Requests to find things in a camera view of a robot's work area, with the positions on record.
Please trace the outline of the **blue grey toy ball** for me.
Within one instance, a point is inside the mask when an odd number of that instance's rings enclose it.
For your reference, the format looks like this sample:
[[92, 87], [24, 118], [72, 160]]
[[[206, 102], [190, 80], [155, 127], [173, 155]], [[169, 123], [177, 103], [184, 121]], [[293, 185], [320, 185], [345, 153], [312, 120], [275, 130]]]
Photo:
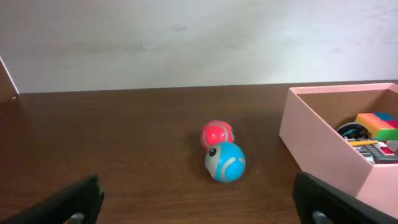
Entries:
[[246, 158], [235, 143], [220, 142], [207, 150], [205, 167], [218, 182], [234, 182], [244, 173]]

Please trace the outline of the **red grey toy fire truck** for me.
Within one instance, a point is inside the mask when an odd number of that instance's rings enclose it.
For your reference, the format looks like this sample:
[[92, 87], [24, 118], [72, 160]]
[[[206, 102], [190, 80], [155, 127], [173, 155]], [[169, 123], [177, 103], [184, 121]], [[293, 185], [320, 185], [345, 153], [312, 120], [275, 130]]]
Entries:
[[347, 141], [372, 164], [397, 163], [397, 154], [384, 142], [375, 139], [347, 139]]

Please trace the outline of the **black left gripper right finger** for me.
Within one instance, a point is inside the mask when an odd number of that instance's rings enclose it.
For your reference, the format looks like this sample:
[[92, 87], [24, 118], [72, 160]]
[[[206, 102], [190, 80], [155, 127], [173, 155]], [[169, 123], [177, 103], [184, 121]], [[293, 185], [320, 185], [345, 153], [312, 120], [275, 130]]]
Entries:
[[292, 197], [301, 223], [397, 224], [385, 214], [307, 172], [299, 172]]

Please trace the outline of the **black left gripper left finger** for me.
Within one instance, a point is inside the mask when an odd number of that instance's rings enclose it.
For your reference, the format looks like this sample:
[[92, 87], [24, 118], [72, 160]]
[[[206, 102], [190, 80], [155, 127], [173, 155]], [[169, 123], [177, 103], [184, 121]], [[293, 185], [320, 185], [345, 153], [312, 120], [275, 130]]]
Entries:
[[96, 174], [71, 184], [3, 223], [96, 223], [104, 200]]

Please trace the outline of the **small black round container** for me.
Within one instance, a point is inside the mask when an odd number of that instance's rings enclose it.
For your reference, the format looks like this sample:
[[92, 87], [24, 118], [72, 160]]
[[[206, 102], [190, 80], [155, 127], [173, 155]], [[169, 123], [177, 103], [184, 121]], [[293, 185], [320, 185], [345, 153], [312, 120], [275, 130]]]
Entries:
[[340, 126], [336, 132], [345, 139], [368, 139], [370, 132], [362, 124], [350, 122]]

